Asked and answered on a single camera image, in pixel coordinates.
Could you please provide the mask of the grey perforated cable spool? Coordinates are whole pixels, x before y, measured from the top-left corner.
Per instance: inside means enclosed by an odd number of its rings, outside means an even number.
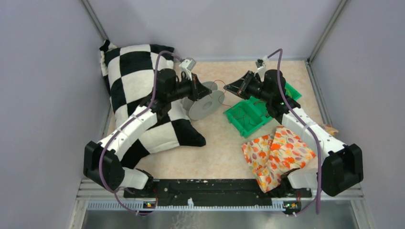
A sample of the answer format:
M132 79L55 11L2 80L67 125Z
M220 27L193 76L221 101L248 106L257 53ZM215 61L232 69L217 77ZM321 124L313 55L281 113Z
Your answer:
M212 93L198 101L192 101L188 98L182 100L182 106L186 110L187 116L194 121L205 119L215 113L223 104L224 92L218 89L218 85L212 82Z

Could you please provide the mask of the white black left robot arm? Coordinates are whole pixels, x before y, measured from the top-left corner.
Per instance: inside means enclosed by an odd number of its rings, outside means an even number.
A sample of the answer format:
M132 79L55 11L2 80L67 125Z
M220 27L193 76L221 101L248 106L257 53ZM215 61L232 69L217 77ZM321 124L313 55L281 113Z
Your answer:
M111 193L121 187L133 188L141 197L153 192L152 175L144 170L125 166L130 155L142 159L138 139L155 126L171 110L171 104L185 97L199 101L212 94L196 74L185 72L177 79L173 69L154 71L151 92L141 101L128 119L111 135L90 141L85 146L83 174Z

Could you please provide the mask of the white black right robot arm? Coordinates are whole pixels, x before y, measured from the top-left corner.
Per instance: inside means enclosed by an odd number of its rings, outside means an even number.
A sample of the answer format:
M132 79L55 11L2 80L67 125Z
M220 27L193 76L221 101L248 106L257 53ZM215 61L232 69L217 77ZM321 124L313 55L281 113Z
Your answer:
M280 183L281 193L292 197L300 188L315 188L334 197L362 182L361 148L338 140L313 122L300 104L286 94L285 86L282 72L274 69L267 70L263 80L258 73L248 71L240 79L224 86L226 91L242 99L254 97L263 101L272 118L314 150L317 166L289 168L285 172L287 179Z

